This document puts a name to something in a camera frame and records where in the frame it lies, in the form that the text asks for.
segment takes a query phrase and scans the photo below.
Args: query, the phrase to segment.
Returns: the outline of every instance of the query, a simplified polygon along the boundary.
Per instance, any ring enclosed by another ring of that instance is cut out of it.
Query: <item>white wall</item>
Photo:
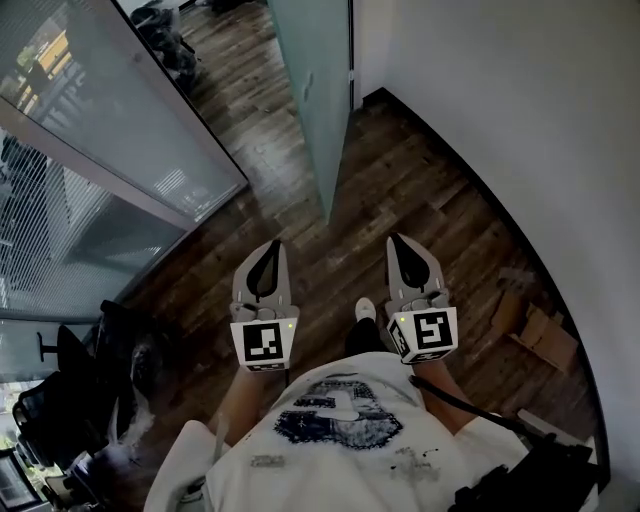
[[[395,0],[354,0],[355,107],[384,86]]]
[[[613,465],[640,479],[640,5],[394,6],[384,85],[532,242],[584,341]]]

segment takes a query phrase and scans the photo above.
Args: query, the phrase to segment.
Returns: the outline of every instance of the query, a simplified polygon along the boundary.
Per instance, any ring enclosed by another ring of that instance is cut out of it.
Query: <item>baseboard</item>
[[[564,315],[562,326],[568,333],[570,333],[573,337],[575,337],[576,340],[578,340],[578,360],[584,368],[587,382],[593,392],[594,402],[596,403],[596,412],[598,415],[598,424],[600,430],[599,436],[597,436],[598,443],[596,445],[596,451],[598,455],[598,463],[602,467],[604,473],[603,479],[599,482],[598,487],[600,491],[602,491],[602,489],[609,483],[609,480],[611,479],[609,442],[607,438],[604,414],[602,412],[602,404],[600,402],[600,396],[598,394],[595,377],[593,376],[593,370],[591,369],[589,358],[587,357],[584,345],[582,343],[582,340],[580,339],[580,334],[578,333],[578,329],[576,328],[573,318],[571,317],[571,313],[569,312],[569,309],[567,308],[567,305],[564,302],[562,295],[560,294],[560,290],[558,290],[556,283],[551,277],[551,274],[549,273],[547,267],[542,262],[540,256],[538,256],[538,253],[534,249],[533,245],[524,234],[522,229],[520,229],[520,226],[518,226],[511,214],[502,205],[502,203],[498,200],[498,198],[482,180],[482,178],[480,178],[480,176],[478,176],[478,174],[469,166],[469,164],[467,164],[467,162],[465,162],[464,159],[458,153],[456,153],[456,151],[442,137],[440,137],[440,135],[438,135],[438,132],[431,128],[431,126],[429,126],[429,124],[424,119],[422,119],[418,114],[416,114],[400,99],[398,99],[384,87],[365,96],[362,100],[362,106],[363,108],[367,108],[380,102],[390,104],[398,112],[401,112],[402,115],[406,117],[411,124],[418,127],[420,131],[425,134],[425,136],[427,136],[438,146],[440,151],[446,155],[446,157],[453,163],[453,165],[476,188],[483,199],[489,204],[491,209],[500,218],[502,223],[507,227],[509,233],[511,233],[511,236],[518,243],[518,245],[522,249],[522,252],[527,256],[534,270],[540,276],[542,284],[549,292],[549,295],[557,305],[558,310]]]

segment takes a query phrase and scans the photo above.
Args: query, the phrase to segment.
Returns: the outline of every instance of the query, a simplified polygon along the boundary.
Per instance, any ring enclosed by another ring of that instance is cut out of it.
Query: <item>frosted glass panel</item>
[[[0,315],[97,318],[183,235],[8,132],[0,139]]]
[[[114,44],[90,5],[2,0],[0,95],[122,179],[201,219],[235,183],[139,74],[134,53]]]
[[[350,105],[346,0],[269,0],[325,215],[333,206]]]

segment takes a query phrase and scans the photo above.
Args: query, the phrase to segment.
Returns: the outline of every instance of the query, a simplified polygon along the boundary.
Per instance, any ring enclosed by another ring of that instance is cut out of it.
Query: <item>person's arm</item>
[[[280,372],[250,372],[243,367],[238,368],[218,410],[207,423],[209,430],[217,433],[218,420],[222,414],[229,425],[224,441],[229,446],[235,445],[257,425],[264,392],[274,375],[279,374]]]
[[[460,400],[464,400],[467,403],[471,403],[453,380],[444,361],[416,364],[413,366],[413,373],[417,377],[429,381],[442,391]],[[453,435],[456,435],[467,423],[476,417],[474,414],[462,411],[457,407],[443,402],[424,389],[420,389],[420,393],[422,394],[422,399],[424,400],[427,411],[433,414]]]

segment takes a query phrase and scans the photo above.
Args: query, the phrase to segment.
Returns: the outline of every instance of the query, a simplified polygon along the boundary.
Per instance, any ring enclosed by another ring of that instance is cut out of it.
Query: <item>door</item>
[[[327,220],[351,111],[350,2],[269,0]]]

